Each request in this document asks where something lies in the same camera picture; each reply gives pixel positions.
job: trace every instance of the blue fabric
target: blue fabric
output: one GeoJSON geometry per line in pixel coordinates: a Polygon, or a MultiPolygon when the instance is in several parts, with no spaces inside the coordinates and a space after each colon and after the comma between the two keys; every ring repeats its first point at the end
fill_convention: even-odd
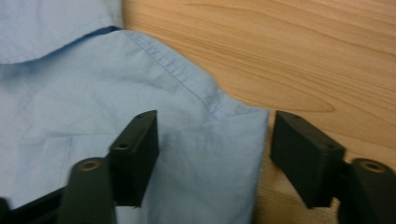
{"type": "Polygon", "coordinates": [[[1,197],[18,207],[64,186],[75,162],[105,156],[155,109],[160,157],[143,207],[119,208],[119,223],[249,223],[267,110],[121,30],[119,1],[2,1],[0,12],[1,197]]]}

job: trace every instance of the wooden surface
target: wooden surface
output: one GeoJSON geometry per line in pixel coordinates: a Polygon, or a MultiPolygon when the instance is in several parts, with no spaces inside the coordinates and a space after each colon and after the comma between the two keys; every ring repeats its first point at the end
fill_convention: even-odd
{"type": "MultiPolygon", "coordinates": [[[[396,169],[396,1],[124,0],[125,27],[153,35],[248,105],[303,116],[346,159],[396,169]]],[[[253,223],[336,223],[307,210],[266,149],[253,223]]]]}

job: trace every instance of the wooden table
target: wooden table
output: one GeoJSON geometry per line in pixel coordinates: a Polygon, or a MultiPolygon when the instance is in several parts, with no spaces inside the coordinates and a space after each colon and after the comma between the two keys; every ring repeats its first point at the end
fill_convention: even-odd
{"type": "MultiPolygon", "coordinates": [[[[396,1],[124,0],[126,29],[153,35],[248,105],[300,115],[396,170],[396,1]]],[[[253,223],[336,223],[307,210],[268,159],[253,223]]]]}

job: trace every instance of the light blue shirt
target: light blue shirt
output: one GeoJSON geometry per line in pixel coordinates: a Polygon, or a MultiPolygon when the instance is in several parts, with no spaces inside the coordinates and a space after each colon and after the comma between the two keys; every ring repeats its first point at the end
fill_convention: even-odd
{"type": "Polygon", "coordinates": [[[119,208],[119,223],[249,223],[268,111],[121,28],[119,1],[0,2],[0,197],[15,208],[63,187],[74,163],[158,110],[160,156],[142,208],[119,208]]]}

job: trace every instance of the stitched seam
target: stitched seam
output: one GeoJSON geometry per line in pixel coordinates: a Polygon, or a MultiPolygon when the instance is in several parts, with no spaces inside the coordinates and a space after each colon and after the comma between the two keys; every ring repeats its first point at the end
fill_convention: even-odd
{"type": "MultiPolygon", "coordinates": [[[[214,119],[219,120],[222,116],[230,117],[229,113],[226,113],[226,112],[223,110],[223,108],[222,108],[222,106],[221,106],[221,103],[220,103],[218,100],[216,100],[216,103],[215,103],[215,104],[209,104],[209,103],[207,103],[207,102],[203,99],[203,97],[202,97],[201,95],[197,94],[197,93],[196,93],[195,91],[193,91],[191,88],[187,87],[187,86],[185,85],[184,82],[182,82],[182,81],[181,81],[178,77],[176,77],[171,71],[169,71],[169,68],[168,68],[167,66],[164,66],[164,65],[163,65],[163,62],[162,62],[162,61],[163,61],[163,58],[166,58],[166,56],[164,55],[164,53],[163,53],[162,50],[156,48],[155,46],[153,46],[151,43],[149,43],[147,40],[145,40],[145,39],[143,39],[143,38],[139,38],[139,40],[137,40],[134,36],[132,36],[132,34],[128,33],[127,31],[122,31],[122,32],[125,33],[130,39],[132,39],[137,45],[139,45],[140,48],[142,48],[142,49],[148,54],[148,56],[149,56],[150,58],[152,58],[155,62],[157,62],[157,64],[159,64],[163,69],[165,69],[165,71],[166,71],[168,74],[170,74],[170,75],[171,75],[172,77],[174,77],[178,82],[180,82],[180,83],[184,86],[184,88],[186,88],[188,91],[192,92],[196,97],[198,97],[198,99],[200,99],[201,102],[203,102],[203,104],[205,105],[206,109],[210,112],[211,116],[212,116],[214,119]],[[145,45],[146,45],[146,46],[149,46],[150,49],[146,48],[146,46],[143,45],[143,44],[140,43],[140,42],[145,42],[145,45]],[[150,51],[156,51],[156,52],[158,52],[158,54],[161,54],[161,55],[160,55],[160,56],[155,56],[155,55],[153,55],[150,51]],[[215,106],[216,106],[216,109],[218,110],[217,113],[221,113],[222,115],[221,115],[221,116],[220,116],[220,115],[216,115],[217,113],[214,113],[214,111],[211,109],[211,106],[210,106],[210,105],[215,105],[215,106]]],[[[173,64],[174,66],[180,68],[180,66],[179,66],[178,64],[175,64],[175,63],[172,63],[172,64],[173,64]]],[[[189,77],[189,78],[192,78],[192,76],[191,76],[189,73],[187,73],[184,69],[181,69],[181,68],[180,68],[180,70],[182,70],[181,74],[183,74],[183,75],[185,75],[185,76],[187,76],[187,77],[189,77]]],[[[196,80],[194,80],[193,78],[192,78],[191,82],[193,82],[194,85],[201,87],[202,90],[205,92],[206,95],[208,95],[208,96],[212,96],[212,95],[213,95],[213,94],[209,94],[210,91],[208,91],[207,88],[205,88],[205,86],[203,86],[202,84],[197,83],[196,80]]]]}

